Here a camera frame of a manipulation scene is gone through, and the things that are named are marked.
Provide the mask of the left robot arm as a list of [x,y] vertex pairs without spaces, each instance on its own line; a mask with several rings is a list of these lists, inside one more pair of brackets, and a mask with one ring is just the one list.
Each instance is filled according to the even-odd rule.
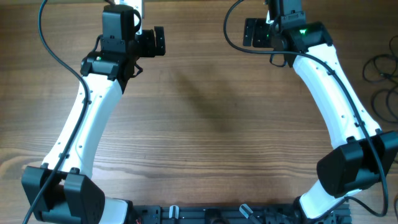
[[92,181],[104,128],[128,81],[142,73],[138,60],[165,54],[164,29],[142,27],[142,1],[108,1],[103,31],[82,60],[78,94],[57,142],[39,167],[26,167],[26,217],[49,223],[139,223],[129,200],[109,198]]

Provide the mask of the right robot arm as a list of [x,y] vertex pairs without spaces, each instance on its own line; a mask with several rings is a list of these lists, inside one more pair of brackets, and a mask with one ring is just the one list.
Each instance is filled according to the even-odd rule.
[[300,1],[268,1],[264,19],[247,19],[242,50],[282,55],[303,80],[327,126],[332,151],[317,164],[318,179],[297,199],[301,220],[313,223],[386,176],[397,154],[397,133],[384,132],[364,109],[321,22],[308,23]]

